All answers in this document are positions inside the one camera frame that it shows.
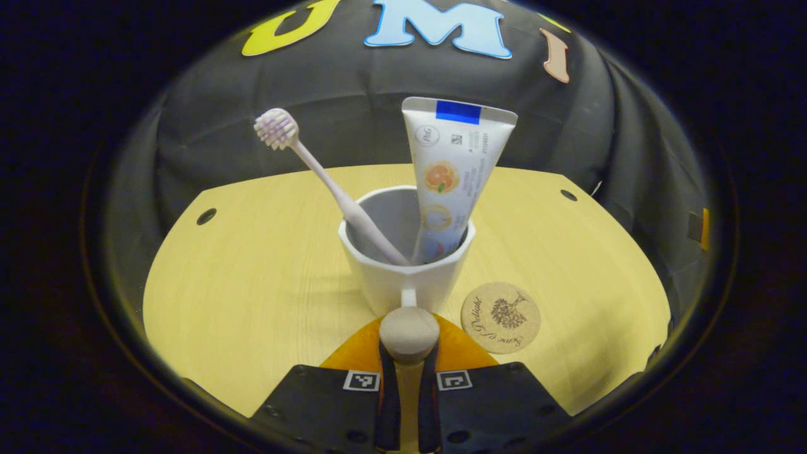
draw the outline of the toothbrush head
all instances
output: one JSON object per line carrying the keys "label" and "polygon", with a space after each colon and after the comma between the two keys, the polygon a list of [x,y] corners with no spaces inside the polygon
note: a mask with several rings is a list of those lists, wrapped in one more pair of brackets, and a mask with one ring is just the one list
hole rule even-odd
{"label": "toothbrush head", "polygon": [[269,109],[255,119],[255,133],[273,149],[284,149],[299,132],[297,122],[283,109]]}

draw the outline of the light blue letter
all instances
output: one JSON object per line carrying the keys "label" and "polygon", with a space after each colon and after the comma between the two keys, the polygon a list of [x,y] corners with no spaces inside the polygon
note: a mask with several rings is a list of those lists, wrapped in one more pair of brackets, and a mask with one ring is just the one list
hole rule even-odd
{"label": "light blue letter", "polygon": [[502,44],[499,19],[504,16],[484,6],[460,3],[441,12],[425,0],[374,0],[381,5],[378,30],[367,36],[368,46],[404,46],[415,40],[406,32],[406,21],[431,45],[437,45],[457,27],[462,34],[454,40],[458,48],[497,58],[510,58],[512,52]]}

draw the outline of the tree logo on coaster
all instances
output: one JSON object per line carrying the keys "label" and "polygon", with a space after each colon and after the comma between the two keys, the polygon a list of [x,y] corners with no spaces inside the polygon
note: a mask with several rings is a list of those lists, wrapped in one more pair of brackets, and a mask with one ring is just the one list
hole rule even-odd
{"label": "tree logo on coaster", "polygon": [[496,302],[493,303],[493,310],[491,311],[491,316],[496,324],[508,330],[514,330],[518,328],[521,323],[526,322],[527,317],[518,312],[518,309],[516,308],[518,303],[521,303],[522,301],[526,301],[526,298],[524,298],[520,293],[512,304],[508,303],[504,298],[499,298],[496,300]]}

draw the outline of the yellow table surface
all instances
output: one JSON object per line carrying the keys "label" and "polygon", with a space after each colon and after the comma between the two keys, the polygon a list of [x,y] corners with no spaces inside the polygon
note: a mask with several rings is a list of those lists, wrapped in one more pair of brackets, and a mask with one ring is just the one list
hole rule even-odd
{"label": "yellow table surface", "polygon": [[[328,172],[355,199],[415,184],[408,164]],[[216,215],[197,225],[209,208]],[[494,356],[523,362],[569,414],[644,370],[667,338],[667,298],[594,199],[562,175],[497,167],[471,219],[478,233],[441,316],[460,326],[465,297],[487,282],[526,290],[541,312],[537,337]],[[149,272],[149,342],[178,375],[252,416],[292,366],[319,365],[375,319],[337,238],[340,220],[310,171],[202,192]]]}

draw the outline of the yellow letter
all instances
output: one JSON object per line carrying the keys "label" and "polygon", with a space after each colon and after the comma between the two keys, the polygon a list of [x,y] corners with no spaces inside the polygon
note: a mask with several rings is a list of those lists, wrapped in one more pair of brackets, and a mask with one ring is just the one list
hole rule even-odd
{"label": "yellow letter", "polygon": [[550,48],[550,57],[544,61],[544,69],[553,78],[558,79],[560,82],[569,83],[569,73],[566,72],[566,45],[560,38],[541,29],[541,33],[546,37],[546,43]]}
{"label": "yellow letter", "polygon": [[287,46],[312,35],[331,19],[331,14],[333,14],[333,10],[337,7],[338,2],[339,0],[320,0],[319,2],[312,3],[308,7],[311,13],[305,23],[295,30],[283,33],[280,36],[276,36],[274,33],[278,30],[283,20],[293,15],[295,12],[291,11],[284,15],[279,15],[274,19],[267,20],[251,31],[252,35],[247,39],[244,48],[241,49],[241,53],[247,57],[261,55],[262,53],[271,52],[276,48]]}

